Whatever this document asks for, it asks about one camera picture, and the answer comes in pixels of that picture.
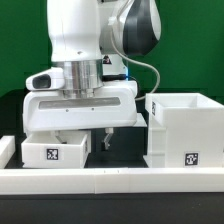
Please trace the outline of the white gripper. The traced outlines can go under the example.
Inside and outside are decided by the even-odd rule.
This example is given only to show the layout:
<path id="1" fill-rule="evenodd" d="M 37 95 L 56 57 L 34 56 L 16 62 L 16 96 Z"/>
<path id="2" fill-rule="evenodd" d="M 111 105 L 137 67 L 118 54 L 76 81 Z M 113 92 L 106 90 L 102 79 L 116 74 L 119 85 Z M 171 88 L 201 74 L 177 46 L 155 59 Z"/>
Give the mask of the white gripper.
<path id="1" fill-rule="evenodd" d="M 30 92 L 23 104 L 24 131 L 54 131 L 60 144 L 67 144 L 62 130 L 106 128 L 102 145 L 108 150 L 114 127 L 136 123 L 136 95 L 135 81 L 105 82 L 93 97 L 84 99 L 66 99 L 60 90 Z"/>

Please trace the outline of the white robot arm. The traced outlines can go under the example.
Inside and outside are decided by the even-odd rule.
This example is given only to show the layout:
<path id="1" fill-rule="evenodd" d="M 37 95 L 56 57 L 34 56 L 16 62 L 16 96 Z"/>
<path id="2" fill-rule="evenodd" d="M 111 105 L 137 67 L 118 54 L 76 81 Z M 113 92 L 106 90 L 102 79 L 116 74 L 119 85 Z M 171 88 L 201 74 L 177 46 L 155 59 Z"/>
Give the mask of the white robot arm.
<path id="1" fill-rule="evenodd" d="M 26 80 L 27 135 L 133 126 L 137 84 L 107 58 L 148 54 L 161 36 L 155 0 L 47 0 L 52 67 Z"/>

